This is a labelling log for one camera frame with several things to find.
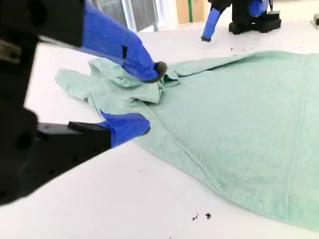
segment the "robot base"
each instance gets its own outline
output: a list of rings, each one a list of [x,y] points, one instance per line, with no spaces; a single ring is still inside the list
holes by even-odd
[[[229,24],[229,32],[234,35],[241,34],[246,31],[259,31],[261,33],[267,33],[281,27],[281,19],[279,18],[279,12],[269,12],[260,17],[254,17],[250,25],[238,25],[235,23]]]

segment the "white tabletop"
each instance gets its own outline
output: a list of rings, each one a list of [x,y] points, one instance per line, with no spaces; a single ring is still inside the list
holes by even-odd
[[[319,52],[319,31],[309,22],[283,23],[282,29],[268,34],[239,36],[218,28],[210,44],[200,41],[201,32],[145,33],[141,38],[154,60],[167,63],[259,50]],[[54,81],[60,68],[89,73],[87,61],[91,58],[39,45],[26,105],[41,121],[101,121],[87,104],[70,98]],[[31,196],[0,208],[0,238],[4,239],[318,237],[319,233],[268,220],[226,202],[133,142],[103,153]]]

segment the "floor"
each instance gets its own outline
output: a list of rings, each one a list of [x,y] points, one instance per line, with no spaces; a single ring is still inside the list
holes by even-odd
[[[314,18],[314,14],[319,13],[319,0],[274,0],[274,10],[281,11],[283,22],[310,21]],[[231,22],[231,14],[230,7],[220,17],[218,26],[227,26]],[[204,22],[197,22],[179,25],[178,27],[164,27],[162,30],[198,29],[204,28],[204,26]]]

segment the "wall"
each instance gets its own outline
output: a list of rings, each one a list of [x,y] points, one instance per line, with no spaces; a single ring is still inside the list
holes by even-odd
[[[161,0],[163,6],[163,15],[165,20],[164,29],[175,28],[178,26],[176,0]]]

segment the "blue tape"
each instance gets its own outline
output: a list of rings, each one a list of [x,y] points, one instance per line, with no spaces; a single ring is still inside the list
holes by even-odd
[[[216,24],[218,23],[220,15],[221,13],[214,8],[210,11],[207,22],[206,22],[206,26],[204,29],[203,37],[205,37],[206,39],[211,39],[211,37],[213,36],[215,32],[215,27],[216,27]]]
[[[268,0],[253,0],[249,5],[249,13],[251,16],[260,16],[264,12],[267,11],[268,8]]]
[[[96,125],[111,131],[112,148],[141,136],[150,130],[150,122],[141,114],[111,115],[101,111],[101,115],[106,121]]]

